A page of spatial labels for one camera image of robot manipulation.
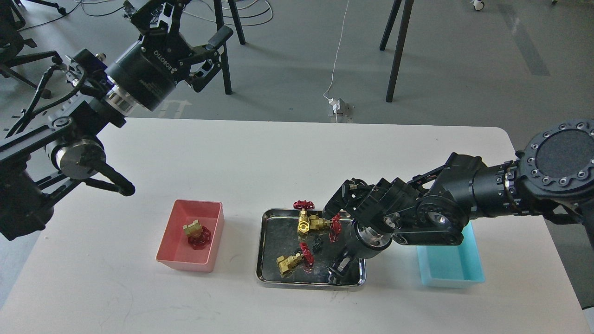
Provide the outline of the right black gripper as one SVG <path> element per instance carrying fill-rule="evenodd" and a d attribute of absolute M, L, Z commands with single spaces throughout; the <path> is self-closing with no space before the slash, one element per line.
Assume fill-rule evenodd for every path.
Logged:
<path fill-rule="evenodd" d="M 351 222 L 344 235 L 343 254 L 337 256 L 329 267 L 328 283 L 343 284 L 352 260 L 373 258 L 387 249 L 392 241 L 390 233 L 379 233 L 371 226 Z"/>

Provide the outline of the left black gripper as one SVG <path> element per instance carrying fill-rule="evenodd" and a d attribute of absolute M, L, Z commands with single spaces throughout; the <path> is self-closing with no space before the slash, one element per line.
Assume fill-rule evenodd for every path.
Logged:
<path fill-rule="evenodd" d="M 221 47 L 232 36 L 227 26 L 219 28 L 208 44 L 194 47 L 180 34 L 182 11 L 189 0 L 149 0 L 136 8 L 123 2 L 125 17 L 140 35 L 123 55 L 106 70 L 115 84 L 142 106 L 155 110 L 185 80 L 201 92 L 222 68 Z M 185 65 L 180 61 L 186 59 Z M 199 64 L 200 69 L 190 71 Z"/>

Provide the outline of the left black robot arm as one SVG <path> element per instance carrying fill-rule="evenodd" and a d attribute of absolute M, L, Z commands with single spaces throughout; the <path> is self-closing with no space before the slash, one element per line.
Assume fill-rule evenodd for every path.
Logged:
<path fill-rule="evenodd" d="M 97 135 L 125 124 L 130 110 L 155 110 L 180 82 L 202 89 L 222 70 L 233 30 L 218 28 L 207 44 L 180 34 L 186 0 L 151 0 L 128 8 L 140 32 L 110 66 L 83 49 L 69 64 L 57 58 L 30 106 L 1 141 L 1 233 L 8 240 L 46 228 L 54 205 L 81 183 L 130 196 L 135 186 L 107 164 Z"/>

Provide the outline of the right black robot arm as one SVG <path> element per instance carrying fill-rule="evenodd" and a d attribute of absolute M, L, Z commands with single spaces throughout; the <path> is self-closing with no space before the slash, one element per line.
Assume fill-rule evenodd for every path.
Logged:
<path fill-rule="evenodd" d="M 452 153 L 444 165 L 408 182 L 346 180 L 323 209 L 324 218 L 350 214 L 345 246 L 329 267 L 339 284 L 353 262 L 377 256 L 392 242 L 458 246 L 476 218 L 542 216 L 581 224 L 593 240 L 593 120 L 550 127 L 516 153 L 488 167 L 479 156 Z"/>

